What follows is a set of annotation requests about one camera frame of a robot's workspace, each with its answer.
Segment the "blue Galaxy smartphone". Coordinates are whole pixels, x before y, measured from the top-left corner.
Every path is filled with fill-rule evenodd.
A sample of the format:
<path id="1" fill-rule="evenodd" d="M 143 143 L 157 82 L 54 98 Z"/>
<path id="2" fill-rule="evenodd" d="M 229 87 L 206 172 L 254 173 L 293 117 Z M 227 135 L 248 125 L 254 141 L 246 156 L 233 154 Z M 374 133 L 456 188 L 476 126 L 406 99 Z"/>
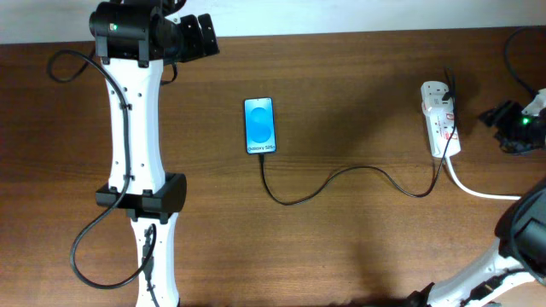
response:
<path id="1" fill-rule="evenodd" d="M 272 99 L 270 97 L 246 99 L 243 105 L 247 153 L 274 153 L 276 129 Z"/>

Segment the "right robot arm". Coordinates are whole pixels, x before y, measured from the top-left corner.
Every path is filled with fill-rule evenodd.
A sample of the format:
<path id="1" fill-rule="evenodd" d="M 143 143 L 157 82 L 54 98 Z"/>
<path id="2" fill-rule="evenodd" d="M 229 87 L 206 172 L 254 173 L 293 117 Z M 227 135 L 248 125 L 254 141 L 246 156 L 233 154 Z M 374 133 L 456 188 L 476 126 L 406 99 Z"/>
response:
<path id="1" fill-rule="evenodd" d="M 497 128 L 495 138 L 507 153 L 545 148 L 545 103 L 522 107 L 506 101 L 479 116 Z M 451 278 L 412 292 L 410 307 L 485 306 L 503 293 L 536 281 L 545 284 L 545 181 L 517 199 L 495 227 L 492 246 Z"/>

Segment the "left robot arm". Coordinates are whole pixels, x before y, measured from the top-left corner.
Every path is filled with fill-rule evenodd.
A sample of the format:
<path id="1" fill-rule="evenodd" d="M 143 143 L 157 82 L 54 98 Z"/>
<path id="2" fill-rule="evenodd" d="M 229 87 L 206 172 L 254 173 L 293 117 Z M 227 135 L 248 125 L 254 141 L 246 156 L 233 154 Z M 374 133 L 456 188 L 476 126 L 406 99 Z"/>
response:
<path id="1" fill-rule="evenodd" d="M 160 154 L 159 93 L 168 65 L 216 55 L 209 14 L 182 15 L 181 1 L 100 3 L 89 27 L 106 73 L 113 158 L 96 202 L 123 210 L 137 247 L 139 306 L 178 306 L 174 237 L 187 194 L 183 173 L 165 171 Z"/>

